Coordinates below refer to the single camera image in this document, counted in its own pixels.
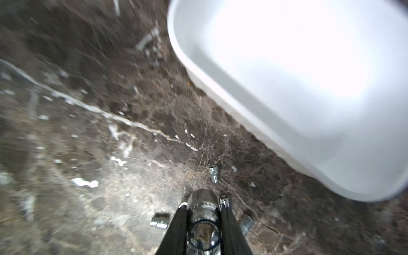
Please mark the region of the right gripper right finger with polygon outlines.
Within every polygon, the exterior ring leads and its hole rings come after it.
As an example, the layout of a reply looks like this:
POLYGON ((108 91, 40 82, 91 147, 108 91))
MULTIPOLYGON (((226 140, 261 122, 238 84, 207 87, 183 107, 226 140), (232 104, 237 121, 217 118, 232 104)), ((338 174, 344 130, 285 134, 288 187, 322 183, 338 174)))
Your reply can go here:
POLYGON ((221 205, 222 255, 253 255, 231 207, 221 205))

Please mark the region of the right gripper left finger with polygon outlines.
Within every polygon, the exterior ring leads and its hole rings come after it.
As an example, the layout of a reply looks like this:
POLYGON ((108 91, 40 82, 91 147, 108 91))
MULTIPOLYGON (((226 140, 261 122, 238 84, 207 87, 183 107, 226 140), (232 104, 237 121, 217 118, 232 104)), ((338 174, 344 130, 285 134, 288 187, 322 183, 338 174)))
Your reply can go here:
POLYGON ((180 204, 155 255, 185 255, 187 225, 187 204, 180 204))

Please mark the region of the large chrome socket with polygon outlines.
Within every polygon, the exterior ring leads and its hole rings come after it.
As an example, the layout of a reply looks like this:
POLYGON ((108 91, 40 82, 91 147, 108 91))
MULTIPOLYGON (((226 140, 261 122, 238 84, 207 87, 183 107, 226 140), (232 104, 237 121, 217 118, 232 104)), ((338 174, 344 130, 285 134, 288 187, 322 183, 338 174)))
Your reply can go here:
POLYGON ((221 212, 217 196, 209 189, 191 193, 187 201, 187 255, 221 254, 221 212))

